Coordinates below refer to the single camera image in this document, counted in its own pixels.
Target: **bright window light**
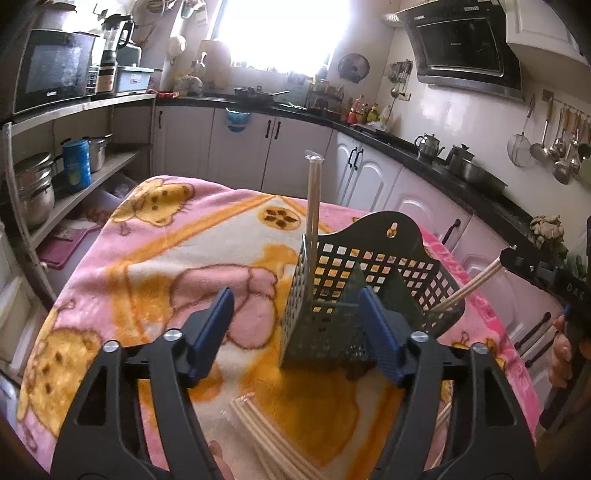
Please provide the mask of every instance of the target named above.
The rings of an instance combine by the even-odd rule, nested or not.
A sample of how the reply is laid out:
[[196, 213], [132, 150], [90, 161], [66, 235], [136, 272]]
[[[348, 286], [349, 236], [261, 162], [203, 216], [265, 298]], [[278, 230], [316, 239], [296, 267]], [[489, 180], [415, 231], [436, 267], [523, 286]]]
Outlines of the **bright window light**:
[[349, 23], [349, 0], [226, 0], [218, 39], [233, 62], [314, 76]]

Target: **blue gripper pad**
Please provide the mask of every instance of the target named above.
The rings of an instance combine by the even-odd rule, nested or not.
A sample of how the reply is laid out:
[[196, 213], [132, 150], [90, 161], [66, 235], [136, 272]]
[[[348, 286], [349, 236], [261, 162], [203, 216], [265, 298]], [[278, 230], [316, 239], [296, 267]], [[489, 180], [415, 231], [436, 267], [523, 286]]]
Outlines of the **blue gripper pad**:
[[216, 358], [217, 351], [234, 315], [234, 294], [230, 288], [222, 290], [207, 310], [192, 313], [185, 325], [194, 322], [196, 335], [187, 336], [191, 365], [189, 376], [197, 381], [206, 378]]
[[378, 368], [391, 382], [402, 386], [416, 372], [416, 361], [406, 347], [411, 329], [404, 316], [386, 310], [371, 287], [359, 293], [359, 315]]

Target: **mesh basket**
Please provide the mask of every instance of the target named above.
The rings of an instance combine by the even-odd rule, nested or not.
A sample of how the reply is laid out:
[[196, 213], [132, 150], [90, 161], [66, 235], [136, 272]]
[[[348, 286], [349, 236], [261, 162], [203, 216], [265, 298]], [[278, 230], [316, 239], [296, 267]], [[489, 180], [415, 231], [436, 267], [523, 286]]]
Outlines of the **mesh basket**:
[[417, 224], [402, 213], [376, 212], [320, 235], [311, 294], [307, 257], [304, 236], [281, 322], [282, 367], [372, 364], [358, 317], [359, 292], [366, 286], [411, 328], [435, 337], [464, 313], [464, 301], [444, 313], [426, 313], [459, 287], [425, 252]]

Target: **blender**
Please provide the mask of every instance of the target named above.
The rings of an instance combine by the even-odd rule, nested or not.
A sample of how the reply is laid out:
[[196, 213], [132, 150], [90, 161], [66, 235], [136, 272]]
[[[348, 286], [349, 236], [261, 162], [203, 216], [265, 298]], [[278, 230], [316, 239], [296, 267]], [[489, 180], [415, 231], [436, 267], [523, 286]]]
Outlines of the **blender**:
[[[113, 90], [117, 71], [117, 50], [129, 43], [134, 31], [134, 22], [131, 20], [131, 15], [115, 14], [105, 19], [102, 29], [105, 49], [100, 62], [96, 93], [108, 93]], [[124, 32], [127, 32], [127, 35], [122, 39]]]

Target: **pink blanket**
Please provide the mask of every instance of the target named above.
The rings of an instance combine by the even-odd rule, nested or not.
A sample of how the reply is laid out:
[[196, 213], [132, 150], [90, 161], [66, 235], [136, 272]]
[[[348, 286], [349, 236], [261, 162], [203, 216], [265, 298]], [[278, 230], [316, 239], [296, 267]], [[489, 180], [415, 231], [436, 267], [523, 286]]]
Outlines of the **pink blanket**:
[[[39, 334], [21, 390], [18, 434], [49, 469], [61, 424], [100, 346], [155, 339], [207, 307], [220, 288], [236, 297], [235, 315], [209, 376], [189, 394], [204, 434], [220, 441], [238, 478], [264, 478], [252, 447], [229, 418], [228, 402], [247, 393], [330, 478], [365, 479], [394, 421], [402, 392], [373, 369], [343, 372], [277, 367], [281, 319], [305, 232], [302, 200], [230, 190], [196, 179], [158, 177], [138, 186], [113, 214], [61, 292]], [[341, 230], [365, 215], [322, 204], [320, 229]], [[426, 249], [458, 283], [469, 281], [449, 251], [422, 231]], [[483, 342], [505, 370], [531, 431], [540, 406], [525, 366], [489, 303], [473, 294], [440, 342]], [[140, 400], [152, 461], [166, 462], [151, 407]], [[441, 407], [450, 400], [443, 385]], [[436, 433], [429, 461], [443, 446]]]

